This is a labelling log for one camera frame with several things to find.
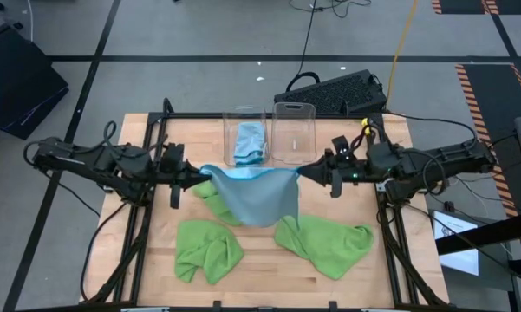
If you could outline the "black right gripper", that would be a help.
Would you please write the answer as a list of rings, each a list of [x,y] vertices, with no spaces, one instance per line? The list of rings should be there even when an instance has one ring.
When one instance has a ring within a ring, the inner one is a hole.
[[[354,170],[362,168],[361,161],[355,156],[355,151],[361,146],[364,135],[357,135],[348,142],[344,135],[331,140],[334,149],[327,148],[324,152],[325,162],[316,162],[300,166],[297,172],[302,177],[310,179],[319,185],[325,186],[333,181],[332,172],[337,171],[345,179],[357,178]]]

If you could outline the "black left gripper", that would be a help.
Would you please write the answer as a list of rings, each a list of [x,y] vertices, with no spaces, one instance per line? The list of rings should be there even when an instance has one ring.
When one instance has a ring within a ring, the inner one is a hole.
[[[182,185],[191,188],[212,178],[211,174],[201,173],[189,161],[184,161],[184,144],[168,143],[158,166],[158,183],[161,185]]]

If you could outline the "light blue microfiber towel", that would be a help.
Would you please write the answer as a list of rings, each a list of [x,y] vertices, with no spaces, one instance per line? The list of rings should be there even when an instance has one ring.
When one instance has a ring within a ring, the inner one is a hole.
[[[264,166],[229,169],[204,165],[210,181],[233,217],[242,224],[268,227],[281,218],[298,218],[299,174],[293,168]]]
[[[265,161],[267,140],[265,126],[259,121],[238,124],[233,159],[236,166],[251,166]]]

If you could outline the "green microfiber towel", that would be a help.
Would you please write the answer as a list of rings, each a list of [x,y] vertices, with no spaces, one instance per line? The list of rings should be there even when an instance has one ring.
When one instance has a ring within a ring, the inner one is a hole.
[[[306,259],[326,277],[338,280],[362,260],[374,244],[369,224],[347,225],[317,216],[286,216],[277,222],[275,243]]]
[[[225,226],[210,220],[187,220],[179,224],[174,261],[175,276],[190,283],[202,269],[205,280],[216,284],[242,260],[244,250]]]
[[[192,192],[203,201],[212,214],[220,221],[231,226],[240,226],[242,224],[234,217],[218,193],[215,185],[210,180],[195,185],[192,188]]]

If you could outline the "clear plastic bin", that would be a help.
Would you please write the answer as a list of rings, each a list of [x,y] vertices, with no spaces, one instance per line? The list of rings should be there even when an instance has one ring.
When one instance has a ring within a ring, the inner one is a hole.
[[[261,164],[252,166],[260,166],[269,159],[270,153],[266,115],[267,113],[264,108],[254,106],[234,107],[231,111],[222,113],[224,124],[224,162],[228,166],[236,166],[233,159],[233,152],[237,137],[238,124],[245,121],[259,121],[262,122],[265,126],[267,140],[265,161]]]
[[[278,102],[272,110],[271,156],[288,166],[316,159],[316,108],[309,103]]]

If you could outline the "black perforated computer tower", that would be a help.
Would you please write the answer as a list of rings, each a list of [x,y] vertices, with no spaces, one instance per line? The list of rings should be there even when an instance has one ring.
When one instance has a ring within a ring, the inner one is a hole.
[[[379,78],[364,69],[327,81],[314,72],[298,74],[274,102],[311,104],[318,114],[352,115],[380,112],[387,97]]]

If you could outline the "black metal beam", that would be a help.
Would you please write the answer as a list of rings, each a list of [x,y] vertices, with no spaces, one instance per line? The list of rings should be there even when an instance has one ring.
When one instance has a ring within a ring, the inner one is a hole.
[[[436,246],[439,255],[446,255],[519,238],[521,238],[521,215],[439,238],[436,240]]]

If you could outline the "black hazard striped mat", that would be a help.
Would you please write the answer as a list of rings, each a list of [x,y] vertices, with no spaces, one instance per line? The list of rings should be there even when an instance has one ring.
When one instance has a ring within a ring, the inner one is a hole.
[[[431,0],[437,14],[521,15],[521,0]]]
[[[479,139],[490,146],[499,201],[509,218],[521,215],[521,74],[513,64],[457,64],[457,76]]]

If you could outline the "black floor platform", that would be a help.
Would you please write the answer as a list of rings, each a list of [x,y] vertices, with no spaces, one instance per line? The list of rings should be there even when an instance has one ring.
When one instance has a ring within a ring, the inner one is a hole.
[[[52,61],[9,26],[0,28],[0,130],[26,140],[68,92]]]

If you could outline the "black metal table frame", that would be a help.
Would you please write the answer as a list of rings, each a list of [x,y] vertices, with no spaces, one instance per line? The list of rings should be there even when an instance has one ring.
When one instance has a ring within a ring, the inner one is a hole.
[[[224,127],[222,114],[172,114],[167,120],[168,141],[185,144],[185,156],[193,166],[224,163]],[[318,157],[331,139],[345,135],[352,140],[361,131],[354,119],[317,119]],[[190,283],[174,273],[176,232],[181,221],[216,218],[192,195],[181,193],[178,210],[170,208],[169,186],[159,185],[153,201],[152,221],[140,284],[133,287],[137,271],[134,262],[125,275],[120,301],[136,298],[139,305],[212,308],[214,301],[227,307],[325,308],[336,302],[339,308],[392,308],[394,298],[387,254],[376,221],[374,186],[346,184],[339,198],[329,196],[329,187],[300,178],[300,212],[317,215],[344,224],[370,224],[374,231],[373,249],[340,280],[333,281],[318,272],[310,262],[277,246],[274,227],[228,228],[244,249],[239,264],[219,283],[210,285],[202,269]],[[95,296],[120,261],[131,212],[125,207],[100,231],[88,263],[84,289],[88,299]],[[429,219],[411,209],[402,210],[407,245],[412,264],[436,296],[449,302],[445,279],[433,240]],[[400,221],[395,219],[391,225]]]

